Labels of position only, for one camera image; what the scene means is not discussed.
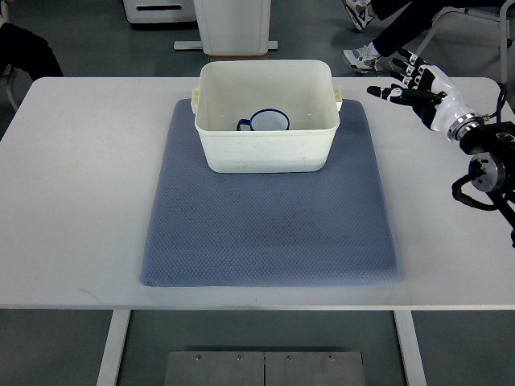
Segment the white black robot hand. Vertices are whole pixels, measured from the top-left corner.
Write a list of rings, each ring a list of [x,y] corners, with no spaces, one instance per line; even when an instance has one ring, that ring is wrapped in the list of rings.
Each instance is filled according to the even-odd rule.
[[[468,125],[482,125],[484,119],[466,105],[460,89],[437,66],[421,56],[399,49],[402,60],[395,58],[397,70],[391,76],[398,84],[389,87],[369,86],[367,93],[396,105],[410,106],[431,131],[446,131],[452,140]]]

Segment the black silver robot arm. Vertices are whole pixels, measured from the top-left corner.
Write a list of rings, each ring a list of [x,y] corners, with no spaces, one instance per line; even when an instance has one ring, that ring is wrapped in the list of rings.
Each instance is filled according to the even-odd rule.
[[[514,124],[501,120],[506,86],[500,85],[495,122],[471,112],[457,118],[447,130],[450,140],[472,158],[468,172],[451,185],[452,197],[481,211],[498,211],[514,225]]]

